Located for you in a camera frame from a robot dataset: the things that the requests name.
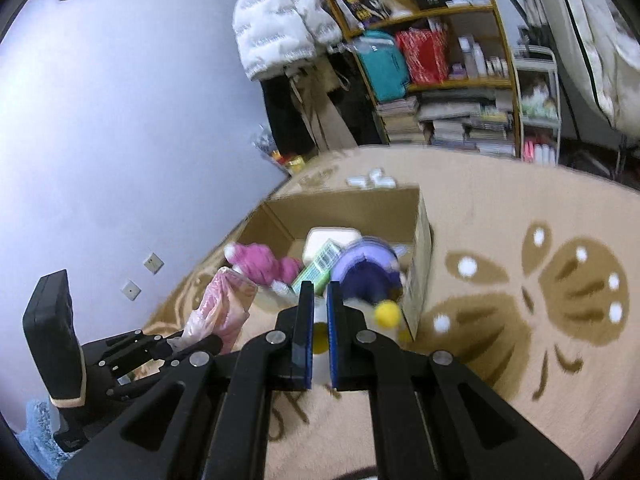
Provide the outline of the pink packet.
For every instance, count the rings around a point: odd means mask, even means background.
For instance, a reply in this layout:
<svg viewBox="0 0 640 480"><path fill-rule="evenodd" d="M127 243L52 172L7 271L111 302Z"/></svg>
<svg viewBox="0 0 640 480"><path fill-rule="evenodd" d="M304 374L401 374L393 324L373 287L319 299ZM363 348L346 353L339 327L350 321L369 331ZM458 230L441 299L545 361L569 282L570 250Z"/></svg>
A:
<svg viewBox="0 0 640 480"><path fill-rule="evenodd" d="M257 292L258 287L246 276L226 266L220 268L186 321L182 335L169 341L172 350L182 351L215 335L222 343L220 353L230 353L250 317L248 310Z"/></svg>

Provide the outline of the pink fluffy plush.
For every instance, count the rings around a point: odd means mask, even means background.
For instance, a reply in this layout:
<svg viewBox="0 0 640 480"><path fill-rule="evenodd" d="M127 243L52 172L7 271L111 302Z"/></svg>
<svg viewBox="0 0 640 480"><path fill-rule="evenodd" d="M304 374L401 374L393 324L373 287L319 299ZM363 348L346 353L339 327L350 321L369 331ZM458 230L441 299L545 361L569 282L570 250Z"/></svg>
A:
<svg viewBox="0 0 640 480"><path fill-rule="evenodd" d="M277 258L263 244L230 243L224 246L224 258L235 272L260 286L271 286L274 282L291 285L303 269L300 261L291 257Z"/></svg>

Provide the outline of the white fluffy duck plush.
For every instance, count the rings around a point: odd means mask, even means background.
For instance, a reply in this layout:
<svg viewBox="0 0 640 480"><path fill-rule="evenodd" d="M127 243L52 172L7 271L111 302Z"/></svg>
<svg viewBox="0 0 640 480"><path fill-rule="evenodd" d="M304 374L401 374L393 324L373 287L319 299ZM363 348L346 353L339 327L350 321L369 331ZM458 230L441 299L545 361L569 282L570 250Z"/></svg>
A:
<svg viewBox="0 0 640 480"><path fill-rule="evenodd" d="M361 311L367 328L398 341L399 333L406 328L400 307L396 302L384 300L379 304L368 304L359 298L348 298L346 307ZM314 298L314 333L312 334L312 383L318 386L332 385L329 355L329 318L326 300Z"/></svg>

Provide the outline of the green tissue pack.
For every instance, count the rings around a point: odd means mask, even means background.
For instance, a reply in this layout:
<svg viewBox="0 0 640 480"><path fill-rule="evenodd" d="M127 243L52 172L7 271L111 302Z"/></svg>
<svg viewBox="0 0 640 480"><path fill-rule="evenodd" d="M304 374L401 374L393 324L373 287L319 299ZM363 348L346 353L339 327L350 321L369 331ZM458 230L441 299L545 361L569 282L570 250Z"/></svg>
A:
<svg viewBox="0 0 640 480"><path fill-rule="evenodd" d="M311 282L314 293L321 296L329 283L331 272L341 257L343 249L337 246L332 240L327 240L319 251L300 272L291 285L292 291L299 294L302 290L303 282Z"/></svg>

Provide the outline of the purple haired doll plush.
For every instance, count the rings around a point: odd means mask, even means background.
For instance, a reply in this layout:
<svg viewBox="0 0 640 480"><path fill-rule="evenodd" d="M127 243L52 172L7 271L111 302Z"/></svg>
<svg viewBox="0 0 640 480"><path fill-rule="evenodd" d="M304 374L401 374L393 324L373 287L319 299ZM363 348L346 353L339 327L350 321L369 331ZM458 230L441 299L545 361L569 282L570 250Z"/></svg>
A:
<svg viewBox="0 0 640 480"><path fill-rule="evenodd" d="M390 244L370 236L345 247L331 270L331 281L340 284L344 299L371 306L398 301L404 291L398 255Z"/></svg>

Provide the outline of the beige flower pattern blanket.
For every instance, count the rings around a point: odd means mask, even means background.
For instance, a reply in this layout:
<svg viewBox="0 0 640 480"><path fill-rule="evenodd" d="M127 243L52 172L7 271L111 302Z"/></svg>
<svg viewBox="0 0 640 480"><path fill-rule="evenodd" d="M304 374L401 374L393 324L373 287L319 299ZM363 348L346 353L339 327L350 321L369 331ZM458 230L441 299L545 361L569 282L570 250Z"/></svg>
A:
<svg viewBox="0 0 640 480"><path fill-rule="evenodd" d="M417 352L445 349L589 479L634 479L639 195L582 172L441 150L322 155L230 240L299 256L314 226L407 244Z"/></svg>

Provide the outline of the open cardboard box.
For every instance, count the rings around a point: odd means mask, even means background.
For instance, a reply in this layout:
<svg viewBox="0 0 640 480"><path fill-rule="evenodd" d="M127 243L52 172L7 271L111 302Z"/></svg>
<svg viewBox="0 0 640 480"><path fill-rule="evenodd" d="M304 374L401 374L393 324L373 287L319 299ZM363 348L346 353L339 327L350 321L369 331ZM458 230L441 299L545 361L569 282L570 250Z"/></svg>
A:
<svg viewBox="0 0 640 480"><path fill-rule="evenodd" d="M345 188L294 194L266 200L248 217L234 239L248 246L267 246L273 255L311 262L326 243L351 256L350 248L367 242L378 246L360 254L377 258L404 278L399 305L408 337L418 334L431 270L432 232L420 188Z"/></svg>

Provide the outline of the beige trench coat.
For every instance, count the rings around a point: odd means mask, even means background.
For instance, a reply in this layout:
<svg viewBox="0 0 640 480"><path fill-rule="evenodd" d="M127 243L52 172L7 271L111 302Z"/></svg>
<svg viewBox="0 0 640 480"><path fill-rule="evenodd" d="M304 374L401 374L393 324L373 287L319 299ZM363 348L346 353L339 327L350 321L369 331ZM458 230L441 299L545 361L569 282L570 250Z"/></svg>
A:
<svg viewBox="0 0 640 480"><path fill-rule="evenodd" d="M330 92L345 86L325 56L302 67L290 83L296 107L319 152L356 148L354 136L329 97Z"/></svg>

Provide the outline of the white rolling cart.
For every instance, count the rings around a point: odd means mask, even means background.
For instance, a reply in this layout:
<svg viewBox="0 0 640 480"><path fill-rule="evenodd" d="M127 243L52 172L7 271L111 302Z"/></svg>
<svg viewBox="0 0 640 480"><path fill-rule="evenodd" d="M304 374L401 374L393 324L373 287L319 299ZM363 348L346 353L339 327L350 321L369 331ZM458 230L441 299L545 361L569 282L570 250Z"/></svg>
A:
<svg viewBox="0 0 640 480"><path fill-rule="evenodd" d="M520 159L542 166L559 161L562 115L558 63L551 49L521 46L512 50L518 90Z"/></svg>

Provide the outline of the teal bag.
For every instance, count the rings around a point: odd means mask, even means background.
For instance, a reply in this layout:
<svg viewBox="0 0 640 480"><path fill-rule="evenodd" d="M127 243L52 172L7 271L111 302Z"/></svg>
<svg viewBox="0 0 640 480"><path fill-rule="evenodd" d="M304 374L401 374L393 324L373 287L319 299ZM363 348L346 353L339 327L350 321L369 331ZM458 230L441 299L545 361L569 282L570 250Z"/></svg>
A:
<svg viewBox="0 0 640 480"><path fill-rule="evenodd" d="M354 41L369 84L380 102L401 99L410 82L407 63L393 36L371 30Z"/></svg>

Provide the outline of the white puffer jacket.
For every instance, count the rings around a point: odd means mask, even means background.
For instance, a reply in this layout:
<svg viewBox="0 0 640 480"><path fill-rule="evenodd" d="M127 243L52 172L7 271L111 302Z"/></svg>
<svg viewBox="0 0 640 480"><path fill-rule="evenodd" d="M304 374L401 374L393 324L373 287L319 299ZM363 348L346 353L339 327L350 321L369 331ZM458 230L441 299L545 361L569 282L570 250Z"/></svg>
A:
<svg viewBox="0 0 640 480"><path fill-rule="evenodd" d="M236 0L232 27L250 80L289 75L343 38L321 0Z"/></svg>

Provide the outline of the red patterned gift bag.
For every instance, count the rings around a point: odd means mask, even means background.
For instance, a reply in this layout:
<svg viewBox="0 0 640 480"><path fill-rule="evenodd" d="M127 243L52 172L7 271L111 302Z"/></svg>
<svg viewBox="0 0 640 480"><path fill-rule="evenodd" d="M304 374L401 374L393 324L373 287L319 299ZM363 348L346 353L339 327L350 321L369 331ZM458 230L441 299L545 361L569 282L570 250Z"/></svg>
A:
<svg viewBox="0 0 640 480"><path fill-rule="evenodd" d="M440 84L448 78L446 32L410 28L398 32L395 40L413 84Z"/></svg>

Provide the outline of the wooden bookshelf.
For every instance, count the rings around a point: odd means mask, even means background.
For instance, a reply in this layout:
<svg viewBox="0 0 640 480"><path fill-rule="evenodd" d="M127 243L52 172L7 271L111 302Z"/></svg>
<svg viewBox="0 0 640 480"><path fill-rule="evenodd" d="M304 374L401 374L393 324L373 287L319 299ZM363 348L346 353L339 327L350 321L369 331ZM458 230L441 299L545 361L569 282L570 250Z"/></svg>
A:
<svg viewBox="0 0 640 480"><path fill-rule="evenodd" d="M387 144L518 156L513 55L496 0L330 0Z"/></svg>

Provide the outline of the cream hanging coat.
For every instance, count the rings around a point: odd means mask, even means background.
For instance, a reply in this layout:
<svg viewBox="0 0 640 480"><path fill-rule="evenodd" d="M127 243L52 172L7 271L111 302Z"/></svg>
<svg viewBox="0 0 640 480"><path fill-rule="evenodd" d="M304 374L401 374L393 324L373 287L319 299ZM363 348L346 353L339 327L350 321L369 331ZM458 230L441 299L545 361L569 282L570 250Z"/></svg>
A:
<svg viewBox="0 0 640 480"><path fill-rule="evenodd" d="M639 41L612 0L539 0L582 98L616 131L639 135Z"/></svg>

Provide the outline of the white wall socket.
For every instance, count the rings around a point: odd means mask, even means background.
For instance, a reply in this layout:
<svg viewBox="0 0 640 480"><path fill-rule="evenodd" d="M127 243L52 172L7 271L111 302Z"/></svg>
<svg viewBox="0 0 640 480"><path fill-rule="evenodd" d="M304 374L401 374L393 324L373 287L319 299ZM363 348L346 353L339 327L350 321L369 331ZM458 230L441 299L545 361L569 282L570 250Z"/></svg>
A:
<svg viewBox="0 0 640 480"><path fill-rule="evenodd" d="M151 252L143 261L143 265L152 274L157 274L164 266L164 262L155 252Z"/></svg>

